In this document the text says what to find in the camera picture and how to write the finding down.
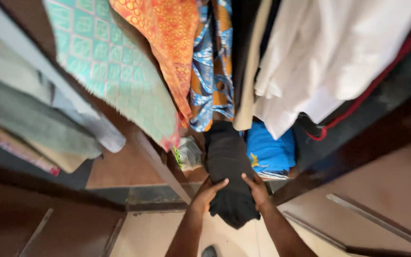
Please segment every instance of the floor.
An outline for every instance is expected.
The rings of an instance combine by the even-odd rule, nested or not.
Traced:
[[[111,257],[161,257],[166,254],[183,213],[129,213]],[[319,257],[348,257],[299,225],[291,223],[304,242]],[[252,220],[240,230],[228,226],[220,217],[205,214],[200,241],[202,249],[214,245],[218,257],[277,257],[277,251],[263,220]]]

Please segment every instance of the beige garment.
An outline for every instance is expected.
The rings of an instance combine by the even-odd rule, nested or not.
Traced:
[[[254,103],[254,78],[259,65],[259,45],[264,35],[272,0],[262,0],[253,26],[253,34],[248,48],[247,66],[242,84],[241,105],[234,115],[232,126],[238,130],[252,127]]]
[[[74,172],[87,159],[86,156],[57,152],[35,141],[25,140],[45,157],[57,163],[61,170],[67,173]]]
[[[52,175],[59,173],[59,168],[48,158],[33,149],[23,140],[14,137],[0,128],[0,147],[7,152],[25,160],[32,165],[48,172]]]

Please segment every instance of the red trim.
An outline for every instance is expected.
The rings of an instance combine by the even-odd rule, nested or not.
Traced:
[[[397,53],[396,58],[394,59],[391,64],[386,67],[386,69],[380,73],[378,77],[374,79],[369,85],[369,87],[362,93],[358,98],[356,98],[353,102],[353,104],[350,106],[350,108],[340,115],[339,117],[335,118],[333,121],[331,121],[328,125],[324,126],[322,129],[322,135],[320,137],[314,137],[307,133],[309,137],[311,137],[313,140],[323,140],[326,137],[327,130],[334,127],[337,125],[340,121],[344,120],[346,117],[350,116],[356,109],[364,102],[364,100],[374,91],[374,89],[385,79],[385,77],[390,73],[390,71],[399,63],[409,52],[411,51],[411,35],[405,40],[405,42],[402,44],[401,49]]]

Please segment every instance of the blue fabric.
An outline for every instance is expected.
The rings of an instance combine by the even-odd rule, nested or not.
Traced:
[[[286,177],[287,171],[296,164],[294,151],[292,129],[277,140],[272,138],[264,123],[253,122],[247,131],[247,156],[255,172]]]

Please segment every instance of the shoe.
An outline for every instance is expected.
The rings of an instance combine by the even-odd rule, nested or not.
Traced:
[[[202,251],[201,257],[217,257],[215,247],[209,246]]]

